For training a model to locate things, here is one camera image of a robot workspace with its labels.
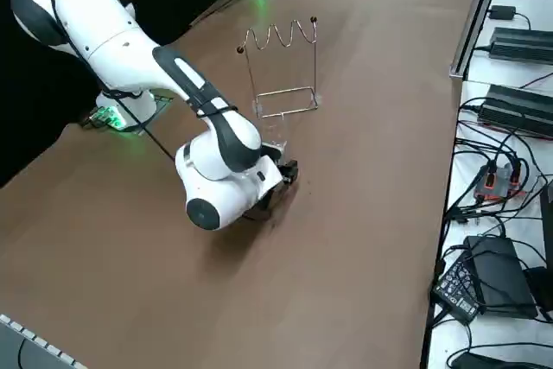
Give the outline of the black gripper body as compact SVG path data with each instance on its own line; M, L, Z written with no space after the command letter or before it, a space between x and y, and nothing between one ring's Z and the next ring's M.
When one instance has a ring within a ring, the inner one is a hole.
M245 213L246 219L270 219L273 213L288 200L291 200L296 192L296 185L284 183L272 188L259 202Z

